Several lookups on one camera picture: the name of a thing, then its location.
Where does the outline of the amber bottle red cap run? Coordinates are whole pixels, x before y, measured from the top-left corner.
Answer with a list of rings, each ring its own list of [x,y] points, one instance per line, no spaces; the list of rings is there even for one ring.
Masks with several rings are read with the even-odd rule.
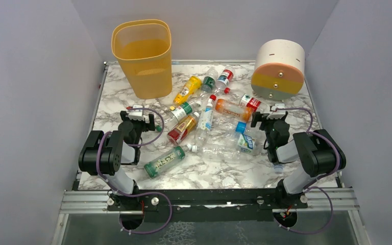
[[[194,112],[186,116],[180,123],[175,125],[167,134],[168,140],[178,146],[187,135],[194,130],[199,122],[200,113]]]

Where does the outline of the clear bottle green white label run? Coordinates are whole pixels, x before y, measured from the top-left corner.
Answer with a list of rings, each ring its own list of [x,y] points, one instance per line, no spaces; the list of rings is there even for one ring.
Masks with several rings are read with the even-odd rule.
[[[166,119],[164,122],[166,124],[177,124],[189,114],[198,112],[201,106],[202,101],[200,100],[183,102],[178,106],[169,106],[168,110],[166,111]]]

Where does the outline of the green tinted bottle green cap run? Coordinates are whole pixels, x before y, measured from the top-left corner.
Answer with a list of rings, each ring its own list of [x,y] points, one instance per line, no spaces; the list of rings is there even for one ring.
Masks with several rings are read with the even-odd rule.
[[[163,155],[145,164],[144,169],[150,178],[155,178],[180,163],[185,156],[185,151],[180,146],[176,146]]]

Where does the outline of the clear bottle blue label red cap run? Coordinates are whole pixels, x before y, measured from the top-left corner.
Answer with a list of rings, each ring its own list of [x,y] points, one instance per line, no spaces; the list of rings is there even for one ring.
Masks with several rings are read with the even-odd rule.
[[[212,94],[209,97],[207,105],[199,119],[197,131],[194,137],[194,143],[196,145],[203,145],[211,132],[213,119],[213,103],[215,101],[216,95]]]

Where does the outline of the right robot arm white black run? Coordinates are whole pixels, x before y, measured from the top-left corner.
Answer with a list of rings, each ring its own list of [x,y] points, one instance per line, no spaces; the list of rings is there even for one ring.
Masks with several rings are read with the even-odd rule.
[[[267,156],[274,165],[300,162],[300,166],[288,177],[279,181],[276,191],[281,197],[298,195],[317,180],[330,176],[346,167],[346,157],[325,129],[294,133],[290,138],[288,113],[277,109],[269,113],[255,112],[251,127],[260,123],[265,133]]]

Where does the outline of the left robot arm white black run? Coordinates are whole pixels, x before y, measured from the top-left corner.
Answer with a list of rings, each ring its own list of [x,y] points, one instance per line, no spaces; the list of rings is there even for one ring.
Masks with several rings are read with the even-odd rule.
[[[138,192],[138,186],[121,166],[138,164],[141,135],[155,131],[156,126],[154,115],[144,115],[141,110],[121,111],[120,116],[122,122],[117,130],[89,133],[79,154],[78,165],[82,172],[102,178],[114,192],[133,195]]]

